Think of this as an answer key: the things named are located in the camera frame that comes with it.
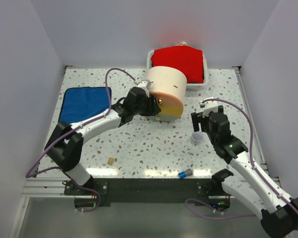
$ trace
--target red towel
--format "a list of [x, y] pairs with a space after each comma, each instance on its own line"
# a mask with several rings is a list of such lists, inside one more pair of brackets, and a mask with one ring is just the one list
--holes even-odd
[[155, 50], [153, 66], [176, 68], [187, 77], [188, 83], [203, 83], [203, 52], [190, 46], [171, 46]]

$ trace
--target white table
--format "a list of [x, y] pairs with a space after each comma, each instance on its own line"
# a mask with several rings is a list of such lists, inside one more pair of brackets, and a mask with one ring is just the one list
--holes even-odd
[[[49, 135], [55, 128], [63, 96], [68, 88], [104, 86], [107, 69], [75, 69], [66, 70], [59, 99], [53, 115]], [[136, 79], [144, 78], [143, 68], [126, 69]], [[186, 92], [183, 115], [174, 122], [159, 122], [149, 118], [136, 116], [129, 125], [107, 131], [87, 142], [82, 150], [81, 162], [95, 178], [176, 178], [181, 171], [191, 168], [194, 173], [189, 178], [210, 178], [212, 174], [223, 168], [229, 168], [239, 178], [241, 175], [220, 159], [207, 135], [199, 146], [190, 143], [193, 132], [192, 112], [200, 112], [199, 101], [214, 96], [229, 100], [242, 108], [242, 95], [233, 69], [209, 69], [209, 85], [197, 92]], [[109, 86], [115, 103], [125, 97], [131, 87], [132, 80], [122, 72], [110, 73]], [[244, 116], [237, 109], [224, 105], [224, 113], [228, 115], [232, 133], [249, 145], [249, 126]], [[108, 165], [109, 157], [115, 158], [113, 165]], [[256, 145], [254, 158], [260, 161]], [[55, 166], [54, 162], [44, 157], [39, 169]], [[62, 172], [53, 170], [43, 173], [39, 178], [64, 178]]]

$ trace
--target small cup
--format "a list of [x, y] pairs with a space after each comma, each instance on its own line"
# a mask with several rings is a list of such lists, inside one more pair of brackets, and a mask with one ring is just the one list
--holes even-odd
[[202, 140], [203, 140], [203, 134], [202, 132], [200, 131], [196, 131], [196, 132], [193, 132], [192, 135], [191, 135], [191, 143], [193, 145], [199, 145], [202, 143]]

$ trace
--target beige cylinder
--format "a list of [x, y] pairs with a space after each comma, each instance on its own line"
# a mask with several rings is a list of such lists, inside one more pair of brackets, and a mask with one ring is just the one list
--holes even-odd
[[156, 119], [172, 121], [181, 117], [187, 84], [186, 76], [175, 68], [156, 66], [148, 70], [146, 79], [151, 82], [149, 91], [155, 94], [161, 109]]

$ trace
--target blue towel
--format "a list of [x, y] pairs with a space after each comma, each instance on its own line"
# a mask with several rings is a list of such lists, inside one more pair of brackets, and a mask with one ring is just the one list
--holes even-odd
[[79, 122], [100, 114], [107, 108], [109, 102], [105, 87], [69, 88], [64, 95], [59, 122]]

